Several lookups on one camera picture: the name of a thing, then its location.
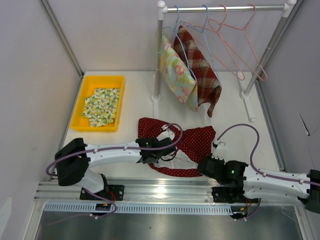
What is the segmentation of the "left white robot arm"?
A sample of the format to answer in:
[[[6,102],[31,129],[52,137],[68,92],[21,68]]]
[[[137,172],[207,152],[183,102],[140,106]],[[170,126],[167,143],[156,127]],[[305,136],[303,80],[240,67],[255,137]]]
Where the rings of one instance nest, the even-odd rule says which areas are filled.
[[[176,151],[171,138],[137,138],[122,144],[92,145],[83,138],[75,138],[55,154],[58,185],[80,186],[81,200],[113,200],[115,191],[102,173],[92,168],[116,163],[154,164]]]

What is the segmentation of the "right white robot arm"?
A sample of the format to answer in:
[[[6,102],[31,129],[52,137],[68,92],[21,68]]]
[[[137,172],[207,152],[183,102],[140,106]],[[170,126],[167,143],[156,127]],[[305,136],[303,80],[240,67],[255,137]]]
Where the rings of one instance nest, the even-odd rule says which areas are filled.
[[[215,203],[245,203],[259,200],[302,203],[312,213],[320,212],[320,172],[274,172],[251,164],[206,156],[197,171],[219,183],[211,195]]]

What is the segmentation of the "red polka dot skirt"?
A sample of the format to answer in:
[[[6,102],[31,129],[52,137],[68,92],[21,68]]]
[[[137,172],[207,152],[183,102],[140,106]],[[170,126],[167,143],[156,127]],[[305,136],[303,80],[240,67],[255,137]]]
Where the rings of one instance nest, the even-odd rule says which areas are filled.
[[[138,120],[137,136],[139,138],[156,138],[163,132],[163,126],[168,123],[159,119],[143,117]],[[197,178],[198,164],[211,153],[211,145],[216,131],[212,126],[197,127],[183,131],[181,140],[177,143],[177,153],[167,158],[151,163],[151,169],[158,173],[178,178]]]

